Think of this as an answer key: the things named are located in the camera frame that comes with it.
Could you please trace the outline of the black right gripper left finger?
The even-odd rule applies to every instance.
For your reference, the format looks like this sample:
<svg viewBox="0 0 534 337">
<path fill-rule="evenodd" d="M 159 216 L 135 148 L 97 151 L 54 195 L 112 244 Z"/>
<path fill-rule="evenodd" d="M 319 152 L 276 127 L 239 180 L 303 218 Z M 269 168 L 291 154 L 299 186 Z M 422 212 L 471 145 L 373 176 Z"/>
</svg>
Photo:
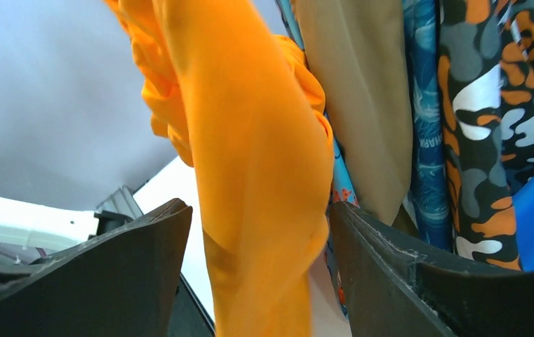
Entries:
<svg viewBox="0 0 534 337">
<path fill-rule="evenodd" d="M 0 266 L 0 336 L 166 336 L 191 221 L 172 199 L 30 265 Z"/>
</svg>

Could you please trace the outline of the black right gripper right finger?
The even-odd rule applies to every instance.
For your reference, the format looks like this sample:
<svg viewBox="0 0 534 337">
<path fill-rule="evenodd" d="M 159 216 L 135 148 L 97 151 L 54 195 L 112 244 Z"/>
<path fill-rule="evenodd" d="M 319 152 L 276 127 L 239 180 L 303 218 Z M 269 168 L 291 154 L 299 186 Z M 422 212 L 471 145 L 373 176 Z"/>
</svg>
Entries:
<svg viewBox="0 0 534 337">
<path fill-rule="evenodd" d="M 354 336 L 534 336 L 534 272 L 430 246 L 345 201 L 329 219 Z"/>
</svg>

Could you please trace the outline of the light blue shark print shorts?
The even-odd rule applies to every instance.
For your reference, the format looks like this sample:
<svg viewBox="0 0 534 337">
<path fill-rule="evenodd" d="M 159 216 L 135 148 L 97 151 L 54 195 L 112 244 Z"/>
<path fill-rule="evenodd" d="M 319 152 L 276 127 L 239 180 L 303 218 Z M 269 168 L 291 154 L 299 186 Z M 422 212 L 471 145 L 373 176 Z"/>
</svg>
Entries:
<svg viewBox="0 0 534 337">
<path fill-rule="evenodd" d="M 292 1 L 289 0 L 276 0 L 275 1 L 283 20 L 283 24 L 286 27 L 289 37 L 299 46 L 302 52 L 305 52 L 305 44 L 300 33 L 299 24 L 293 13 Z M 331 193 L 329 197 L 329 205 L 337 201 L 348 201 L 350 204 L 359 206 L 356 193 L 354 191 L 353 184 L 349 177 L 345 161 L 342 158 L 340 146 L 337 140 L 333 139 L 334 147 L 334 167 L 333 167 L 333 181 L 331 184 Z M 340 278 L 340 271 L 338 261 L 335 257 L 335 247 L 333 243 L 332 235 L 329 236 L 326 247 L 324 249 L 324 260 L 327 265 L 329 275 L 335 296 L 345 319 L 348 318 L 348 311 L 345 299 L 344 289 Z"/>
</svg>

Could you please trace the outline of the khaki brown shorts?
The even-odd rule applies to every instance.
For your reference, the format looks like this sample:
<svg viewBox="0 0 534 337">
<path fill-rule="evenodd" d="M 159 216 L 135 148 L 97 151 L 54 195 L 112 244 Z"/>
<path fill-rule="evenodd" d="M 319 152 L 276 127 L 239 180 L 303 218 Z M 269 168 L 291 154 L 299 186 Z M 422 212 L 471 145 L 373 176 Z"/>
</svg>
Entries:
<svg viewBox="0 0 534 337">
<path fill-rule="evenodd" d="M 361 208 L 411 235 L 413 121 L 400 1 L 294 1 L 311 73 Z"/>
</svg>

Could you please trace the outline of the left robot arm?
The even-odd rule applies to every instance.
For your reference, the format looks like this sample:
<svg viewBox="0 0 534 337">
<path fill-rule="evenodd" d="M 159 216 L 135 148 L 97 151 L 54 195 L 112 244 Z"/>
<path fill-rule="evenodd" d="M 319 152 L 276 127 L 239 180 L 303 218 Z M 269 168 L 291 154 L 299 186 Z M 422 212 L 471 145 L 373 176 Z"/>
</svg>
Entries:
<svg viewBox="0 0 534 337">
<path fill-rule="evenodd" d="M 28 263 L 96 235 L 94 211 L 71 211 L 0 197 L 0 265 Z"/>
</svg>

